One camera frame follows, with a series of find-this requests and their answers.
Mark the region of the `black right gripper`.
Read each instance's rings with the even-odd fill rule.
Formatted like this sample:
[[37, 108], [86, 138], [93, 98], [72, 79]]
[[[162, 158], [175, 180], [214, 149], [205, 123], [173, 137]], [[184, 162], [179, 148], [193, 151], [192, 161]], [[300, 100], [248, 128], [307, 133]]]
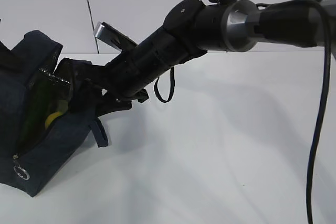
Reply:
[[[175, 89], [174, 66], [183, 56], [184, 46], [176, 38], [165, 31], [155, 31], [140, 44], [130, 50], [122, 50], [107, 63], [99, 71], [99, 86], [118, 98], [129, 99], [155, 81], [156, 97], [163, 103], [170, 102]], [[167, 71], [170, 71], [170, 91], [168, 98], [164, 99], [159, 93], [158, 81]], [[131, 101], [102, 99], [102, 88], [99, 86], [84, 80], [69, 103], [69, 111], [77, 113], [93, 108], [96, 116], [103, 116], [132, 108]]]

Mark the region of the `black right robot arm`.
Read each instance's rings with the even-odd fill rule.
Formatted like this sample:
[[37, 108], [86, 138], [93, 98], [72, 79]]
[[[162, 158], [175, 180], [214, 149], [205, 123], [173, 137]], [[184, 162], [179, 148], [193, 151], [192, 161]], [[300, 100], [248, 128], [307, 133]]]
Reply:
[[82, 85], [69, 107], [94, 107], [100, 116], [129, 110], [135, 100], [146, 101], [146, 86], [209, 51], [247, 52], [265, 42], [324, 47], [326, 53], [334, 53], [335, 0], [277, 4], [223, 0], [214, 5], [184, 0], [139, 44], [107, 23], [98, 25], [96, 37], [120, 53], [104, 66], [84, 63], [77, 68], [76, 79]]

